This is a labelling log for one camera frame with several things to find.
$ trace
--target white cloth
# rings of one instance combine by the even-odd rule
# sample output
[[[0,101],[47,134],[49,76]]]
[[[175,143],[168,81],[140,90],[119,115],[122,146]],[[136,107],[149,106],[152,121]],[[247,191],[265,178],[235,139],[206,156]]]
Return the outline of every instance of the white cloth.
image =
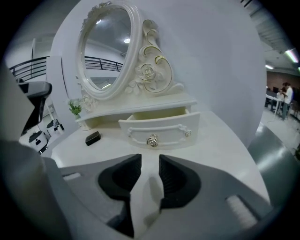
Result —
[[[289,87],[286,91],[285,103],[290,104],[293,97],[293,90]]]
[[[276,98],[282,101],[285,98],[285,96],[283,94],[280,94],[280,92],[278,92]]]

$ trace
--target desk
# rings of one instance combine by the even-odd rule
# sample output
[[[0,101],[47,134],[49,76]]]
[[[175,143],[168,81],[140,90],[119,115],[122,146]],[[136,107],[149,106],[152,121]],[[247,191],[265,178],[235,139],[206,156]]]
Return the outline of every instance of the desk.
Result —
[[[101,140],[87,146],[84,142],[85,138],[96,131],[101,134]],[[130,202],[137,236],[148,228],[144,223],[145,218],[158,211],[159,198],[163,196],[162,182],[158,174],[159,154],[221,169],[270,202],[262,176],[248,150],[236,134],[211,111],[201,112],[197,142],[190,147],[175,150],[142,149],[130,145],[126,138],[117,122],[103,124],[89,131],[79,129],[53,149],[52,158],[59,167],[67,167],[140,153],[142,174],[131,191]],[[156,197],[151,195],[153,186],[161,189]]]
[[[278,98],[276,98],[276,97],[272,97],[272,96],[267,95],[267,94],[266,94],[266,98],[271,99],[271,100],[275,100],[275,101],[276,101],[276,108],[275,108],[275,113],[274,113],[274,115],[276,115],[277,110],[278,110],[279,103],[282,102],[282,100],[280,100],[280,99],[278,99]]]

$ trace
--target oval mirror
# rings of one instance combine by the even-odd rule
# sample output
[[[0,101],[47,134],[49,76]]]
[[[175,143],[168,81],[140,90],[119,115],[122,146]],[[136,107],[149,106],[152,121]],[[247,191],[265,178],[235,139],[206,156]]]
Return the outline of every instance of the oval mirror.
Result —
[[[130,32],[127,11],[112,8],[101,13],[86,33],[84,74],[94,88],[105,91],[114,84],[125,61]]]

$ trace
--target green plant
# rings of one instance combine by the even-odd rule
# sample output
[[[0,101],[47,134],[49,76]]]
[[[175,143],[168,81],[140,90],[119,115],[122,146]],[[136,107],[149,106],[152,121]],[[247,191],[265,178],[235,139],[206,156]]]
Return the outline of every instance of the green plant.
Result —
[[[81,112],[80,104],[75,105],[72,101],[69,101],[68,104],[71,107],[71,108],[69,108],[71,113],[74,114],[75,116],[78,115]]]

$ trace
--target ceiling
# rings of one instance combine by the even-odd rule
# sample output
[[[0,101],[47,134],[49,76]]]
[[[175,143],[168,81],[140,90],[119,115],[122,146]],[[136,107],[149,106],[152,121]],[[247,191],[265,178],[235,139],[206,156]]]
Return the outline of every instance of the ceiling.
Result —
[[[239,0],[249,13],[264,49],[266,64],[274,67],[271,72],[282,72],[300,76],[297,64],[285,54],[294,49],[289,38],[273,15],[258,0]]]
[[[128,13],[119,8],[108,10],[101,14],[94,28],[88,35],[88,40],[101,43],[126,53],[128,43],[124,40],[130,38],[131,22]]]

